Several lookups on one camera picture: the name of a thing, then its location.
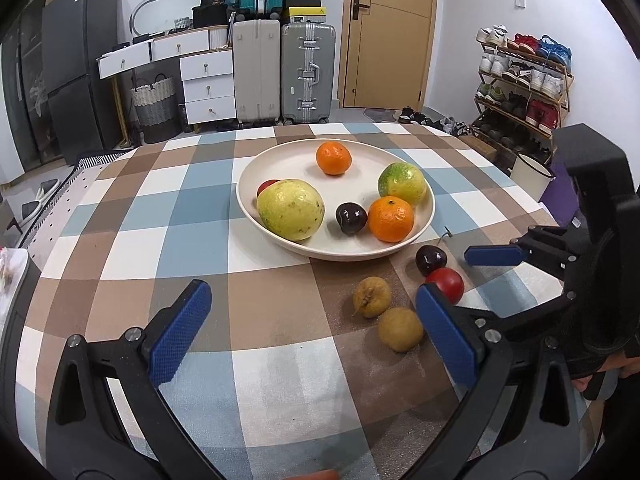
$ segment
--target gray aluminum suitcase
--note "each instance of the gray aluminum suitcase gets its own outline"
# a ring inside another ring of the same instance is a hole
[[[282,27],[282,117],[285,124],[325,123],[334,86],[335,29],[325,23]]]
[[[232,45],[238,121],[279,119],[280,22],[236,22]]]

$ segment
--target green lemon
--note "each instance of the green lemon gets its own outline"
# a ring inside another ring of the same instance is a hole
[[[427,182],[420,168],[408,162],[389,164],[378,179],[380,196],[397,196],[415,206],[427,193]]]
[[[292,242],[313,235],[324,218],[324,202],[304,180],[289,178],[271,184],[258,195],[258,214],[264,226]]]

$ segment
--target white drawer cabinet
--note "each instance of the white drawer cabinet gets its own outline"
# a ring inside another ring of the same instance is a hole
[[[145,65],[151,61],[149,41],[126,46],[98,60],[100,79]]]
[[[234,75],[225,74],[190,79],[184,81],[182,86],[184,87],[184,100],[187,102],[232,96],[234,94]]]
[[[167,59],[168,57],[184,56],[193,52],[209,49],[209,31],[194,30],[181,34],[171,34],[165,38],[158,38],[151,43],[151,59]]]
[[[236,116],[236,99],[232,96],[215,97],[186,103],[189,124],[233,119]]]
[[[180,73],[183,81],[212,75],[232,74],[233,72],[234,56],[231,50],[207,52],[197,56],[180,58]]]

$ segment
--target blue sneaker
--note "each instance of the blue sneaker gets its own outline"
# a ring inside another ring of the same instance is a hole
[[[571,49],[561,43],[556,43],[549,54],[549,59],[563,64],[568,73],[571,73]]]
[[[548,37],[546,34],[540,38],[540,44],[536,49],[536,56],[549,57],[554,47],[558,44],[556,40]]]

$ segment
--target checkered tablecloth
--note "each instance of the checkered tablecloth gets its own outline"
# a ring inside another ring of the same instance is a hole
[[[424,169],[436,213],[416,243],[378,260],[324,262],[274,245],[251,225],[236,203],[242,170],[271,146],[320,136],[371,144]],[[395,354],[378,341],[375,320],[351,315],[357,283],[381,276],[393,304],[411,307],[424,280],[415,251],[448,228],[453,236],[441,245],[465,281],[460,304],[513,314],[555,297],[561,284],[526,264],[470,268],[463,251],[551,223],[482,156],[423,126],[254,128],[138,148],[88,187],[43,269],[18,358],[20,438],[44,460],[49,398],[69,335],[106,340],[145,326],[198,277],[212,288],[211,313],[160,390],[216,467],[229,479],[336,468],[347,479],[395,480],[458,397],[428,338]],[[133,443],[150,454],[118,383],[110,385]],[[582,420],[588,449],[593,425]]]

